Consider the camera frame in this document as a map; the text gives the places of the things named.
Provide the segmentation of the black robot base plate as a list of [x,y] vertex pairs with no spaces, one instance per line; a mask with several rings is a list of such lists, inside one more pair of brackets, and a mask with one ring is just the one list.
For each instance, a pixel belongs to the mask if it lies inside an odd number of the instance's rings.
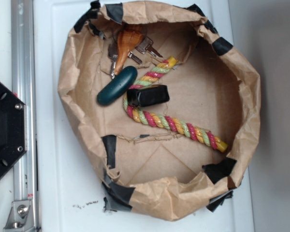
[[0,82],[0,180],[26,152],[26,105]]

